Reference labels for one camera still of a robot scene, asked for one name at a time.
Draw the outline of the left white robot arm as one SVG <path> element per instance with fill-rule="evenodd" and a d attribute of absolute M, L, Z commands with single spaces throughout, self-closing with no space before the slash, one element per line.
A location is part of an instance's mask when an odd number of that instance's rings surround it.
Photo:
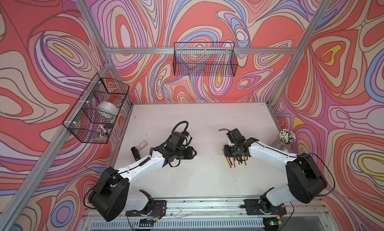
<path fill-rule="evenodd" d="M 122 212 L 151 214 L 155 209 L 154 198 L 145 190 L 130 195 L 130 186 L 174 160 L 192 160 L 197 152 L 190 146 L 191 141 L 187 131 L 173 132 L 163 144 L 151 148 L 148 156 L 117 170 L 105 169 L 89 194 L 89 203 L 107 222 Z"/>

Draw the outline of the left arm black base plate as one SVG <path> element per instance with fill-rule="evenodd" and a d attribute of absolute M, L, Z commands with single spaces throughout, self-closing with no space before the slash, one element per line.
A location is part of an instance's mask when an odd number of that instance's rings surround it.
<path fill-rule="evenodd" d="M 142 211 L 126 211 L 126 216 L 138 218 L 161 218 L 166 215 L 166 209 L 166 200 L 154 200 L 149 202 Z"/>

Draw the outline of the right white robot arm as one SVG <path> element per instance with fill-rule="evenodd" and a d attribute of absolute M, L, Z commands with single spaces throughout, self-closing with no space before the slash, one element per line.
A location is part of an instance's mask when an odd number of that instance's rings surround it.
<path fill-rule="evenodd" d="M 310 154 L 296 155 L 272 148 L 258 139 L 246 139 L 238 129 L 226 131 L 224 146 L 227 159 L 245 162 L 248 158 L 262 160 L 287 175 L 287 184 L 270 188 L 261 195 L 257 207 L 268 213 L 282 204 L 299 201 L 310 203 L 328 186 L 328 182 Z"/>

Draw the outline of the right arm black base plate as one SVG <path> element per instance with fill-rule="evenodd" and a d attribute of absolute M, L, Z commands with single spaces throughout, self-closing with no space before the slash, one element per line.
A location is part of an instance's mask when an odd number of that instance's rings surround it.
<path fill-rule="evenodd" d="M 248 216 L 284 216 L 287 214 L 283 205 L 272 206 L 267 200 L 245 199 L 244 204 L 240 206 L 246 210 Z"/>

